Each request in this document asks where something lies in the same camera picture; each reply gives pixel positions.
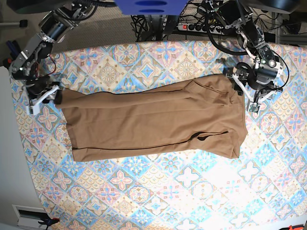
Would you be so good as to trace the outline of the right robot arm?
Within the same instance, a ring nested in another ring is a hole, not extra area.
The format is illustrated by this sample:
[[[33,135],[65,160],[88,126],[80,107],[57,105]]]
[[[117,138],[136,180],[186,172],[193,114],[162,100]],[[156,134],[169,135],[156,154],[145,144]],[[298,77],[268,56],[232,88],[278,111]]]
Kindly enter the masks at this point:
[[[39,74],[39,64],[50,56],[53,45],[64,38],[81,21],[87,20],[97,10],[97,0],[9,0],[9,6],[18,14],[47,12],[39,23],[39,31],[10,64],[9,73],[15,80],[24,84],[28,102],[34,105],[38,99],[45,102],[53,100],[57,93],[44,94],[54,88],[49,74]]]

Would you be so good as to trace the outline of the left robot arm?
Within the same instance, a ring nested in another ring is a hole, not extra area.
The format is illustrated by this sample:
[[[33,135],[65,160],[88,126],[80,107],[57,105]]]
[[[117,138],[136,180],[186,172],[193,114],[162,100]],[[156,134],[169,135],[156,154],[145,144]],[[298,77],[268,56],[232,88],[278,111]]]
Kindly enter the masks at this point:
[[[226,54],[233,56],[248,55],[254,60],[254,67],[250,67],[243,62],[238,63],[236,67],[239,69],[243,66],[248,72],[248,76],[245,79],[240,78],[239,83],[247,82],[251,88],[256,90],[255,100],[258,99],[261,93],[281,92],[283,87],[274,86],[273,80],[279,77],[283,71],[283,59],[274,53],[265,42],[263,31],[252,21],[251,10],[237,0],[235,5],[237,6],[237,14],[231,11],[229,7],[226,7],[226,12],[229,12],[232,16],[237,16],[236,20],[231,21],[223,16],[221,12],[221,9],[224,8],[223,5],[215,5],[212,0],[206,1],[204,25],[210,42],[218,50]],[[218,18],[224,29],[234,29],[236,31],[238,43],[245,50],[244,52],[229,50],[215,42],[209,24],[209,20],[213,17]]]

